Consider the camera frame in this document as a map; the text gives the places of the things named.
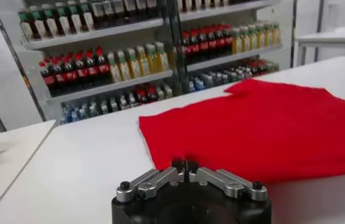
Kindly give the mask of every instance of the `bottle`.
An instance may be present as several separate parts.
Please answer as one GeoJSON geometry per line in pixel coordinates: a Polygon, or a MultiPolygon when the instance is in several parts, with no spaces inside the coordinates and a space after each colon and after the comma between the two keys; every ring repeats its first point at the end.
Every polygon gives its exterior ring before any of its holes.
{"type": "Polygon", "coordinates": [[[92,50],[86,52],[86,67],[88,70],[89,81],[95,85],[100,84],[99,69],[92,56],[92,50]]]}
{"type": "Polygon", "coordinates": [[[201,29],[201,32],[198,37],[199,42],[199,51],[200,51],[200,58],[202,61],[209,59],[209,43],[207,42],[206,38],[206,31],[205,29],[201,29]]]}
{"type": "Polygon", "coordinates": [[[43,4],[46,24],[53,37],[59,37],[63,34],[56,10],[50,4],[43,4]]]}
{"type": "Polygon", "coordinates": [[[111,81],[111,73],[107,58],[103,54],[101,47],[97,47],[96,53],[96,64],[98,65],[99,70],[99,80],[101,83],[108,83],[111,81]]]}
{"type": "Polygon", "coordinates": [[[145,50],[142,46],[137,46],[137,58],[139,59],[141,75],[150,75],[149,62],[147,56],[145,55],[145,50]]]}
{"type": "Polygon", "coordinates": [[[124,78],[125,81],[130,80],[130,71],[129,71],[129,66],[128,63],[125,60],[125,55],[122,50],[117,51],[117,58],[118,58],[118,67],[119,71],[122,74],[122,78],[124,78]]]}
{"type": "Polygon", "coordinates": [[[37,32],[42,39],[47,39],[51,37],[51,34],[48,32],[47,24],[45,22],[45,16],[40,12],[37,6],[30,6],[30,11],[32,12],[34,18],[34,25],[37,28],[37,32]]]}
{"type": "Polygon", "coordinates": [[[168,56],[164,50],[164,44],[162,42],[156,42],[155,45],[158,52],[156,57],[158,59],[159,71],[168,71],[170,69],[170,66],[168,63],[168,56]]]}
{"type": "Polygon", "coordinates": [[[225,24],[223,26],[223,38],[225,39],[225,54],[232,54],[232,42],[233,42],[233,37],[231,33],[231,25],[230,24],[225,24]]]}
{"type": "Polygon", "coordinates": [[[64,35],[76,33],[74,23],[72,22],[72,19],[69,17],[70,13],[64,6],[64,3],[56,2],[55,5],[58,12],[58,20],[60,21],[60,25],[63,29],[64,35]]]}
{"type": "Polygon", "coordinates": [[[88,0],[80,0],[80,8],[83,12],[83,18],[88,31],[95,30],[94,25],[94,15],[92,14],[90,7],[88,5],[88,0]]]}
{"type": "Polygon", "coordinates": [[[128,64],[130,69],[130,74],[132,79],[140,78],[141,77],[141,70],[140,65],[136,58],[136,53],[132,48],[128,48],[126,50],[127,52],[127,58],[128,58],[128,64]]]}
{"type": "Polygon", "coordinates": [[[103,11],[105,12],[104,20],[106,22],[105,27],[115,25],[114,20],[114,4],[112,0],[102,1],[103,11]]]}
{"type": "Polygon", "coordinates": [[[55,94],[56,92],[56,80],[52,73],[46,67],[46,64],[41,61],[39,62],[39,66],[41,67],[40,74],[45,82],[46,87],[48,88],[50,94],[55,94]]]}
{"type": "Polygon", "coordinates": [[[113,82],[114,83],[121,82],[122,76],[120,74],[118,65],[116,64],[116,59],[114,58],[114,53],[109,52],[107,54],[107,59],[109,60],[110,72],[111,72],[111,76],[113,78],[113,82]]]}
{"type": "Polygon", "coordinates": [[[159,72],[157,59],[156,59],[156,49],[152,44],[146,44],[145,48],[147,49],[147,58],[149,62],[149,70],[151,74],[159,72]]]}
{"type": "Polygon", "coordinates": [[[214,26],[207,27],[207,42],[209,43],[208,58],[215,58],[217,56],[217,40],[214,36],[214,26]]]}
{"type": "Polygon", "coordinates": [[[273,27],[273,43],[272,45],[277,45],[281,43],[281,31],[279,30],[279,23],[278,22],[273,22],[272,23],[273,27]]]}
{"type": "Polygon", "coordinates": [[[92,13],[94,14],[94,27],[95,29],[101,29],[105,27],[105,12],[103,10],[102,2],[99,0],[93,0],[91,3],[92,13]]]}
{"type": "Polygon", "coordinates": [[[122,0],[112,0],[114,9],[114,19],[116,25],[125,23],[125,9],[122,0]]]}
{"type": "Polygon", "coordinates": [[[195,29],[191,30],[190,48],[191,48],[192,63],[196,63],[196,62],[200,61],[198,32],[195,29]]]}
{"type": "Polygon", "coordinates": [[[30,16],[30,11],[22,9],[18,12],[20,25],[27,41],[40,39],[40,34],[35,27],[34,20],[30,16]]]}
{"type": "Polygon", "coordinates": [[[217,31],[215,33],[215,39],[217,40],[217,56],[221,57],[225,54],[225,38],[222,32],[222,25],[217,26],[217,31]]]}
{"type": "Polygon", "coordinates": [[[249,50],[257,49],[257,32],[255,25],[248,26],[248,33],[249,33],[249,50]]]}
{"type": "Polygon", "coordinates": [[[190,46],[189,37],[190,37],[189,32],[185,30],[183,32],[182,52],[186,58],[186,62],[188,65],[192,64],[191,46],[190,46]]]}

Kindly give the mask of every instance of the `bottle label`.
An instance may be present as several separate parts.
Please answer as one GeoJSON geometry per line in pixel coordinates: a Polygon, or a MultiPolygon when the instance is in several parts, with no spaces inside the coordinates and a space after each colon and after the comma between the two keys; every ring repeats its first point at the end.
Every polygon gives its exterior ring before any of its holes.
{"type": "Polygon", "coordinates": [[[94,20],[92,19],[92,14],[91,12],[86,12],[83,14],[83,16],[85,17],[86,23],[87,23],[87,27],[88,30],[95,30],[94,27],[94,20]]]}
{"type": "Polygon", "coordinates": [[[46,32],[45,26],[44,26],[44,22],[42,22],[41,20],[36,20],[34,22],[34,24],[36,25],[37,31],[40,34],[40,37],[42,39],[46,39],[48,38],[48,34],[46,32]]]}
{"type": "Polygon", "coordinates": [[[104,74],[107,73],[109,71],[109,66],[108,65],[100,65],[99,66],[99,72],[104,74]]]}
{"type": "Polygon", "coordinates": [[[27,22],[21,23],[21,28],[22,28],[22,30],[23,30],[27,40],[34,39],[34,37],[33,37],[33,30],[32,30],[32,28],[31,28],[29,23],[27,23],[27,22]]]}
{"type": "Polygon", "coordinates": [[[60,35],[58,34],[58,28],[56,25],[56,21],[52,18],[49,18],[46,20],[46,23],[49,26],[49,29],[51,30],[52,36],[53,37],[59,37],[60,35]]]}
{"type": "Polygon", "coordinates": [[[121,13],[124,11],[124,6],[122,5],[121,0],[113,0],[114,1],[114,11],[116,13],[121,13]]]}
{"type": "Polygon", "coordinates": [[[81,32],[82,31],[82,22],[80,20],[80,16],[78,14],[71,15],[72,22],[74,22],[74,26],[76,29],[76,32],[81,32]]]}
{"type": "Polygon", "coordinates": [[[48,77],[44,77],[43,79],[44,79],[44,82],[46,85],[50,85],[50,84],[55,83],[55,78],[52,75],[50,75],[48,77]]]}
{"type": "Polygon", "coordinates": [[[102,2],[103,9],[104,9],[106,15],[111,15],[114,13],[112,3],[113,3],[112,1],[103,1],[102,2]]]}

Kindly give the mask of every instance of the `soda bottle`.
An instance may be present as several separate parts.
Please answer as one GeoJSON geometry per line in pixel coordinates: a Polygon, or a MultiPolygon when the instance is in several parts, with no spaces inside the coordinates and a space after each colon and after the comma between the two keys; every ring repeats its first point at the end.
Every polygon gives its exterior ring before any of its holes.
{"type": "Polygon", "coordinates": [[[40,74],[45,82],[46,87],[48,88],[50,94],[54,94],[56,92],[56,80],[52,73],[46,67],[46,64],[41,61],[39,62],[39,66],[41,67],[40,74]]]}
{"type": "Polygon", "coordinates": [[[98,85],[99,82],[99,69],[96,65],[94,58],[92,57],[92,50],[86,52],[86,67],[88,70],[89,81],[95,85],[98,85]]]}
{"type": "Polygon", "coordinates": [[[214,36],[214,26],[209,26],[207,28],[207,42],[209,43],[209,49],[207,56],[209,59],[215,58],[217,56],[217,40],[214,36]]]}
{"type": "Polygon", "coordinates": [[[187,64],[192,64],[192,56],[191,56],[191,46],[190,46],[190,40],[189,40],[189,32],[184,31],[183,32],[183,41],[182,41],[182,47],[183,47],[183,53],[186,58],[187,64]]]}
{"type": "Polygon", "coordinates": [[[225,54],[225,39],[222,33],[222,25],[217,26],[217,31],[215,33],[215,39],[217,40],[217,56],[221,57],[225,54]]]}
{"type": "Polygon", "coordinates": [[[81,86],[89,87],[88,70],[81,53],[75,55],[75,69],[81,86]]]}
{"type": "Polygon", "coordinates": [[[89,8],[87,0],[80,0],[80,8],[83,12],[84,22],[87,25],[87,30],[95,30],[94,15],[89,8]]]}
{"type": "Polygon", "coordinates": [[[57,58],[53,59],[53,71],[54,71],[54,75],[55,75],[56,83],[57,83],[57,92],[63,93],[67,91],[66,89],[67,78],[59,62],[60,61],[57,58]]]}
{"type": "Polygon", "coordinates": [[[232,54],[233,37],[231,33],[231,25],[225,24],[223,26],[223,38],[225,39],[224,52],[225,54],[232,54]]]}
{"type": "Polygon", "coordinates": [[[40,39],[40,34],[34,24],[34,19],[30,15],[30,11],[27,9],[22,9],[18,12],[19,19],[21,20],[21,28],[24,32],[26,40],[40,39]]]}
{"type": "Polygon", "coordinates": [[[103,54],[103,50],[101,47],[97,47],[96,53],[96,63],[99,70],[99,80],[101,83],[108,83],[111,81],[109,63],[107,62],[107,58],[103,54]]]}
{"type": "Polygon", "coordinates": [[[199,44],[198,44],[198,32],[194,29],[191,30],[190,48],[192,63],[200,61],[199,58],[199,44]]]}
{"type": "Polygon", "coordinates": [[[59,37],[63,35],[63,29],[61,28],[58,20],[57,11],[50,4],[43,4],[44,14],[46,17],[46,23],[53,37],[59,37]]]}
{"type": "Polygon", "coordinates": [[[42,39],[47,39],[52,35],[49,33],[48,25],[45,21],[45,16],[40,12],[39,8],[35,5],[30,6],[34,18],[34,25],[37,28],[37,32],[42,39]]]}
{"type": "Polygon", "coordinates": [[[201,29],[198,42],[199,42],[199,49],[200,49],[200,56],[201,56],[200,58],[202,61],[205,61],[209,59],[209,43],[207,42],[205,29],[201,29]]]}

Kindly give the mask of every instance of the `yellow bottle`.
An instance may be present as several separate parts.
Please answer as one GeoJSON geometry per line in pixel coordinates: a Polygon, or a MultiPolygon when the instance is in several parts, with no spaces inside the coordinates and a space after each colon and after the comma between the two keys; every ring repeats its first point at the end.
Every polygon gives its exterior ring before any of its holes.
{"type": "Polygon", "coordinates": [[[128,64],[129,64],[129,70],[131,74],[132,79],[140,78],[141,77],[141,71],[140,71],[140,65],[136,58],[136,53],[132,48],[128,48],[126,50],[127,52],[127,58],[128,58],[128,64]]]}
{"type": "Polygon", "coordinates": [[[279,23],[278,22],[273,22],[272,23],[273,27],[273,45],[277,45],[281,43],[281,31],[279,29],[279,23]]]}
{"type": "Polygon", "coordinates": [[[168,71],[170,69],[168,63],[168,56],[164,51],[164,44],[162,42],[156,42],[156,49],[157,49],[157,63],[160,72],[168,71]]]}
{"type": "Polygon", "coordinates": [[[158,64],[157,64],[155,45],[147,44],[145,45],[145,47],[147,48],[147,58],[149,62],[150,73],[154,74],[154,73],[159,72],[160,69],[158,68],[158,64]]]}
{"type": "Polygon", "coordinates": [[[130,80],[130,71],[129,71],[129,66],[128,63],[125,60],[125,55],[122,50],[117,51],[117,56],[118,56],[118,67],[119,71],[122,74],[122,78],[124,78],[125,81],[130,80]]]}
{"type": "Polygon", "coordinates": [[[111,72],[111,75],[113,76],[113,82],[121,82],[122,76],[121,76],[119,68],[116,64],[116,59],[114,58],[114,53],[109,52],[107,54],[107,59],[108,59],[109,64],[110,64],[110,72],[111,72]]]}
{"type": "Polygon", "coordinates": [[[139,60],[139,64],[140,64],[141,75],[142,76],[150,75],[149,63],[148,63],[147,56],[145,55],[144,48],[142,46],[137,46],[136,53],[137,53],[137,59],[139,60]]]}

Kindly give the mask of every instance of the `red-capped bottle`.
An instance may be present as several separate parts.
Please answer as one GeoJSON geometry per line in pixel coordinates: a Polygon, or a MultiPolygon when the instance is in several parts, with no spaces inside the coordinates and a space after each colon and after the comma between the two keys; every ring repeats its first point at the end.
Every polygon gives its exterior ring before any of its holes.
{"type": "Polygon", "coordinates": [[[217,40],[214,36],[214,26],[207,28],[207,42],[209,44],[208,58],[215,58],[217,56],[217,40]]]}
{"type": "Polygon", "coordinates": [[[190,48],[191,48],[192,63],[196,63],[200,60],[200,58],[199,58],[198,32],[194,29],[191,30],[190,48]]]}
{"type": "Polygon", "coordinates": [[[55,94],[56,92],[56,80],[53,73],[49,72],[48,68],[46,67],[45,62],[39,62],[39,66],[41,68],[40,74],[45,82],[46,87],[48,88],[50,94],[55,94]]]}
{"type": "Polygon", "coordinates": [[[223,26],[223,38],[225,39],[225,54],[232,54],[232,42],[233,42],[233,37],[231,33],[231,25],[230,24],[225,24],[223,26]]]}
{"type": "Polygon", "coordinates": [[[92,50],[86,52],[86,67],[88,70],[89,81],[93,84],[98,84],[99,81],[99,69],[92,57],[92,50]]]}
{"type": "Polygon", "coordinates": [[[96,50],[97,57],[96,57],[96,63],[98,65],[99,69],[99,80],[101,83],[110,83],[112,82],[111,73],[110,73],[110,65],[108,63],[106,55],[103,53],[103,50],[101,47],[97,47],[96,50]]]}
{"type": "Polygon", "coordinates": [[[198,42],[201,60],[205,61],[209,59],[209,43],[207,42],[205,29],[201,29],[198,42]]]}
{"type": "Polygon", "coordinates": [[[191,59],[191,47],[190,47],[190,34],[188,31],[183,32],[183,42],[182,42],[182,47],[183,47],[183,53],[186,58],[187,64],[192,64],[192,59],[191,59]]]}
{"type": "Polygon", "coordinates": [[[215,33],[215,39],[217,40],[217,56],[221,57],[225,54],[225,39],[222,33],[222,25],[217,26],[217,31],[215,33]]]}

